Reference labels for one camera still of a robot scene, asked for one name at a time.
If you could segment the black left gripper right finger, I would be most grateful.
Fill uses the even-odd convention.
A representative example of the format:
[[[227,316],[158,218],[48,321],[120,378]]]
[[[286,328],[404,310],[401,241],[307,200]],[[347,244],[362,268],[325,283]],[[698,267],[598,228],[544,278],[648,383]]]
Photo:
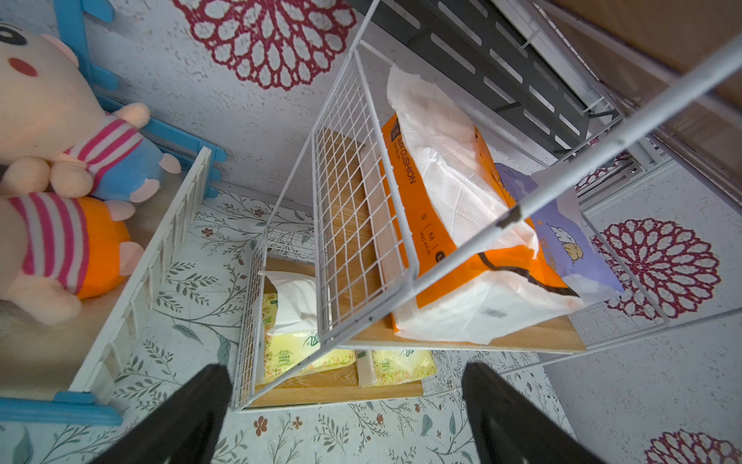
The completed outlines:
[[[466,365],[462,394],[482,463],[602,461],[485,363]]]

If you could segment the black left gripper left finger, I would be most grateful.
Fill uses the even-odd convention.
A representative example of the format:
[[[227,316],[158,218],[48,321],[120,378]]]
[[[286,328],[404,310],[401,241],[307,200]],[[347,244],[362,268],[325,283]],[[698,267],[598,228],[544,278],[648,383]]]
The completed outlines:
[[[210,463],[232,394],[224,365],[207,365],[96,463]]]

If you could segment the purple tissue pack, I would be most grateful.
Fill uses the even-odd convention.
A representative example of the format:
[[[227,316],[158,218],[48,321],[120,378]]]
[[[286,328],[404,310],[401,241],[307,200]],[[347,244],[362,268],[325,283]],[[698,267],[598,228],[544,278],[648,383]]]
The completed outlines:
[[[531,216],[547,263],[586,305],[620,296],[624,288],[593,245],[574,187]]]

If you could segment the orange tissue pack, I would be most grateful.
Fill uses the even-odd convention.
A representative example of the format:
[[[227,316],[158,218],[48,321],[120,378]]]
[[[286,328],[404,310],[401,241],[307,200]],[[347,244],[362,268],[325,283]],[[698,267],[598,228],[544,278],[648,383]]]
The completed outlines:
[[[382,128],[421,275],[516,203],[477,126],[442,90],[391,68]],[[394,311],[400,338],[488,344],[568,315],[583,300],[547,264],[534,223],[508,232]]]

